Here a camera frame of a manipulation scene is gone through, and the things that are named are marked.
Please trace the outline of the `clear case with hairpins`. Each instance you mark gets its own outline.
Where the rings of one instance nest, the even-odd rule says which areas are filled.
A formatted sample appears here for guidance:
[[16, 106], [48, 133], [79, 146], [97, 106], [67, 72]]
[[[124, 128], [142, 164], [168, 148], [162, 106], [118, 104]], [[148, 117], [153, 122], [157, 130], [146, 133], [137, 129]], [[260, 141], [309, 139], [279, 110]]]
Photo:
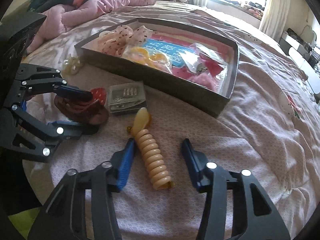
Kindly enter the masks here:
[[147, 108], [144, 83], [137, 81], [110, 86], [107, 105], [114, 115], [136, 113], [143, 107]]

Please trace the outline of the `cream window curtain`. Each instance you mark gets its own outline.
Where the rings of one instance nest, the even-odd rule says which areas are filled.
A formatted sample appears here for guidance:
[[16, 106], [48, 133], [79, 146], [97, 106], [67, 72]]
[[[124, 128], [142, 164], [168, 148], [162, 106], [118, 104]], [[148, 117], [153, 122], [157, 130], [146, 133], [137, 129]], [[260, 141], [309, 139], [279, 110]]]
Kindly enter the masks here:
[[279, 41], [284, 31], [291, 0], [267, 0], [259, 30]]

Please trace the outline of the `pink quilted blanket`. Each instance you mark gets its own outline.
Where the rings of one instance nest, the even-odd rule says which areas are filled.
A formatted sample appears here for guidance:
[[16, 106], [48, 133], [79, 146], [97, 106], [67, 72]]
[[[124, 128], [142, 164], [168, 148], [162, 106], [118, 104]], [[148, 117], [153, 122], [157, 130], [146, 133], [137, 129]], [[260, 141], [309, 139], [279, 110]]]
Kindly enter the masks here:
[[28, 46], [27, 53], [32, 53], [44, 42], [103, 14], [122, 7], [143, 7], [156, 3], [156, 0], [87, 0], [83, 4], [80, 4], [80, 0], [75, 1], [75, 5], [57, 4], [42, 12], [46, 19]]

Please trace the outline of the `cream white claw clip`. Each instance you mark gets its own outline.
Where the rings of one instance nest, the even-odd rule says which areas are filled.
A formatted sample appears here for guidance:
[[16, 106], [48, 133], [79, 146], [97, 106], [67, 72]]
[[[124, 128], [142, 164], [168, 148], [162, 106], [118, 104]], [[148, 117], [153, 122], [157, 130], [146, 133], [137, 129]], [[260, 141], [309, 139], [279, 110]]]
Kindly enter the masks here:
[[103, 31], [99, 34], [99, 37], [104, 37], [104, 36], [108, 36], [108, 35], [112, 35], [113, 32], [112, 31]]

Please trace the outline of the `clothes on window sill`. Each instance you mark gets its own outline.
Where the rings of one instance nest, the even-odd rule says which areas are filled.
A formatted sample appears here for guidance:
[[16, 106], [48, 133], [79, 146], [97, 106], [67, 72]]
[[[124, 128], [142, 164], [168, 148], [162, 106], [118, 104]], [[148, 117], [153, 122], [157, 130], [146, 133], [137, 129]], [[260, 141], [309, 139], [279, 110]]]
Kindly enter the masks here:
[[253, 3], [253, 2], [238, 2], [238, 1], [230, 1], [230, 0], [221, 0], [224, 3], [233, 5], [240, 10], [254, 16], [255, 18], [261, 20], [263, 18], [264, 14], [264, 7], [260, 5], [259, 3]]

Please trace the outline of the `bag of yellow rings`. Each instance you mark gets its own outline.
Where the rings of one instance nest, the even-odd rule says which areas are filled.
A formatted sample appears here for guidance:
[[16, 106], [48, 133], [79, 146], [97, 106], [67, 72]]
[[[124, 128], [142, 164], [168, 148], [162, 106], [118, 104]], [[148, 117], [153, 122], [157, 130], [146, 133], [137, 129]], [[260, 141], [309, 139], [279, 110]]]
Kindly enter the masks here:
[[121, 58], [172, 74], [171, 60], [165, 53], [156, 49], [127, 46]]

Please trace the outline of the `dark red hair clip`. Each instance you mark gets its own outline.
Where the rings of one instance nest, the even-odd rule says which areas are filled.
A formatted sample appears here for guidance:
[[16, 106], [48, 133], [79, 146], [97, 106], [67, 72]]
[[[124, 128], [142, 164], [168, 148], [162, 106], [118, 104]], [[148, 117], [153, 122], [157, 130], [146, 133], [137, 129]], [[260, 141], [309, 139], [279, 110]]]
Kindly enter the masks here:
[[65, 99], [56, 95], [54, 105], [72, 121], [99, 126], [107, 122], [109, 117], [105, 107], [107, 92], [106, 89], [99, 87], [91, 89], [91, 93], [93, 98], [88, 102]]

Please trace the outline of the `white vanity desk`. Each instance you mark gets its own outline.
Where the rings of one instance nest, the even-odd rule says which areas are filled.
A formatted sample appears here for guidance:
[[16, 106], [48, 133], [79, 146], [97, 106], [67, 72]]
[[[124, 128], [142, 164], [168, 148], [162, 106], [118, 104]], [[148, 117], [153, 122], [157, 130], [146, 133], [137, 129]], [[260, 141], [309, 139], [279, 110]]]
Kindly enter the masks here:
[[319, 75], [309, 63], [310, 53], [286, 31], [282, 33], [279, 45], [282, 51], [306, 74], [308, 77], [307, 83], [311, 87], [316, 102], [319, 103]]

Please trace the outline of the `dark shallow cardboard box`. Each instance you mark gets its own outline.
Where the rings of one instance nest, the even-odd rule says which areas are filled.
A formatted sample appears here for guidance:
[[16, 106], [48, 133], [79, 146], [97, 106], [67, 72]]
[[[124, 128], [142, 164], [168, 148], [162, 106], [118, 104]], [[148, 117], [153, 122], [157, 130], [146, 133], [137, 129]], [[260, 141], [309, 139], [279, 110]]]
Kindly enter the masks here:
[[142, 81], [211, 116], [218, 116], [230, 101], [238, 72], [234, 41], [176, 21], [134, 18], [75, 48], [85, 62]]

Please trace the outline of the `pink fluffy pompom clip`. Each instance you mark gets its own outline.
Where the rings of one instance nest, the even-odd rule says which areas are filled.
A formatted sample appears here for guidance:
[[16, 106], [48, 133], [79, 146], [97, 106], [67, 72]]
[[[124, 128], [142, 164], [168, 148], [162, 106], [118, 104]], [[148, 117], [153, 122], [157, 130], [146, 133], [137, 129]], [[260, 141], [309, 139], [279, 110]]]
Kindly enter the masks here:
[[193, 75], [188, 78], [188, 81], [196, 83], [200, 86], [206, 87], [211, 91], [217, 92], [219, 88], [219, 84], [215, 77], [212, 77], [210, 73], [201, 73], [199, 75]]

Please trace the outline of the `heart shaped mirror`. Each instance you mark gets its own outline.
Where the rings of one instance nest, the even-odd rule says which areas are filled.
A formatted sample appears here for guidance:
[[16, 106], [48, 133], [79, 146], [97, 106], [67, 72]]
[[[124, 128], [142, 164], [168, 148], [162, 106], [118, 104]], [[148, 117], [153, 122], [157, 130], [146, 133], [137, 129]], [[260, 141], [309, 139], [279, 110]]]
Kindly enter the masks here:
[[313, 31], [313, 29], [309, 26], [306, 25], [301, 33], [302, 40], [305, 43], [310, 44], [310, 46], [314, 46], [317, 40], [317, 34]]

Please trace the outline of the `polka dot fabric bow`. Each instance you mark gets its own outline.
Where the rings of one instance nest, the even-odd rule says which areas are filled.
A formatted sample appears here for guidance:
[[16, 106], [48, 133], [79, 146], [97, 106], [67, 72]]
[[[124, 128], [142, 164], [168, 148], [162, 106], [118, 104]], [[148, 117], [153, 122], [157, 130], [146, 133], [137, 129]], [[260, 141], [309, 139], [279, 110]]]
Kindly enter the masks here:
[[128, 25], [120, 25], [112, 32], [112, 35], [98, 37], [95, 48], [98, 52], [118, 57], [122, 55], [127, 46], [142, 47], [153, 34], [153, 31], [144, 25], [136, 30]]

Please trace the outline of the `clear bag red earrings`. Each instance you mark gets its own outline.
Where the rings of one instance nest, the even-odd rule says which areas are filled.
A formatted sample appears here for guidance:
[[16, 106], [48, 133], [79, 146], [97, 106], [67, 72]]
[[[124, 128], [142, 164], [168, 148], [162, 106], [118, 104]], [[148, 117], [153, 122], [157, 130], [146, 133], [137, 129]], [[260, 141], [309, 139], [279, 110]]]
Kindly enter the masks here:
[[208, 71], [211, 76], [217, 76], [228, 66], [228, 63], [218, 52], [200, 43], [191, 44], [190, 49], [197, 56], [195, 63], [192, 63], [192, 68], [190, 69], [193, 73], [200, 74]]

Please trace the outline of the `pearl flower hair clip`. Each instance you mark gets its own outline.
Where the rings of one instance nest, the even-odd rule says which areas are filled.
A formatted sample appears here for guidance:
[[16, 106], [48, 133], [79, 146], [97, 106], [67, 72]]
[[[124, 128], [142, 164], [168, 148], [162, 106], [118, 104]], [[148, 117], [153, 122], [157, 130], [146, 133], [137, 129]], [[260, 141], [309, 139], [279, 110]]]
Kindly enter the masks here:
[[63, 61], [61, 72], [63, 75], [75, 75], [83, 66], [84, 63], [78, 57], [69, 54]]

